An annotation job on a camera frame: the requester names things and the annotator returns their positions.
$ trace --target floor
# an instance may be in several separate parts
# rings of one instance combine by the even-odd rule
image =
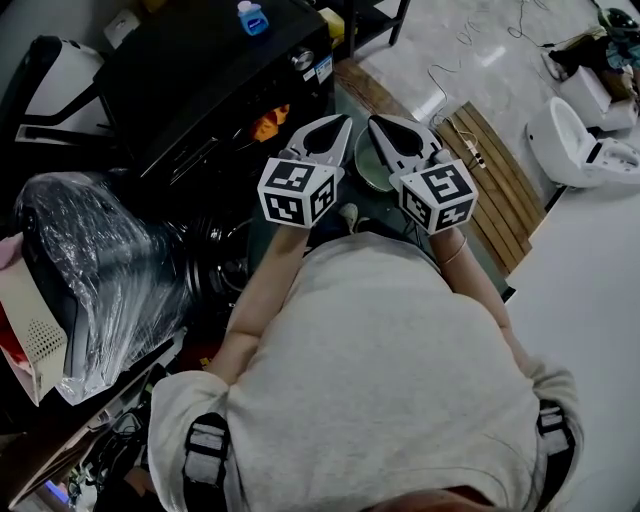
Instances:
[[[398,3],[385,0],[379,7],[392,14]],[[429,74],[448,97],[443,114],[471,100],[547,200],[555,187],[530,153],[524,126],[554,95],[553,80],[542,64],[540,49],[524,37],[509,35],[510,26],[517,30],[519,14],[518,0],[414,0],[398,43],[389,48],[387,38],[380,37],[360,50],[356,59],[424,122],[433,106],[444,100]],[[567,39],[595,23],[589,0],[524,4],[523,32],[538,44]]]
[[[523,30],[538,44],[566,39],[596,22],[589,0],[543,1],[550,11],[535,0],[524,4]],[[626,0],[600,3],[640,17]],[[382,9],[391,13],[397,4],[385,0]],[[527,121],[554,95],[553,82],[540,49],[507,32],[517,27],[519,14],[518,0],[414,0],[395,47],[380,38],[356,57],[424,122],[443,104],[430,72],[448,96],[444,114],[471,100],[546,201],[555,187],[533,160],[523,134]],[[640,146],[640,135],[624,139]],[[508,279],[518,290],[508,303],[516,334],[530,352],[567,365],[581,397],[585,451],[553,510],[625,512],[640,497],[638,232],[640,190],[612,185],[570,191]]]

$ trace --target person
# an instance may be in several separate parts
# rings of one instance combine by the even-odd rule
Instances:
[[[304,259],[309,231],[279,227],[206,371],[156,385],[149,464],[161,503],[537,510],[541,400],[564,411],[571,472],[582,448],[571,374],[518,343],[459,229],[430,237],[435,266],[400,233],[357,222],[355,205],[340,213],[337,238]],[[202,483],[224,504],[187,497]]]
[[[631,66],[636,84],[640,83],[640,26],[622,9],[600,9],[598,20],[606,35],[595,38],[585,35],[566,50],[544,52],[542,60],[549,74],[564,80],[580,66],[596,72],[621,73]]]

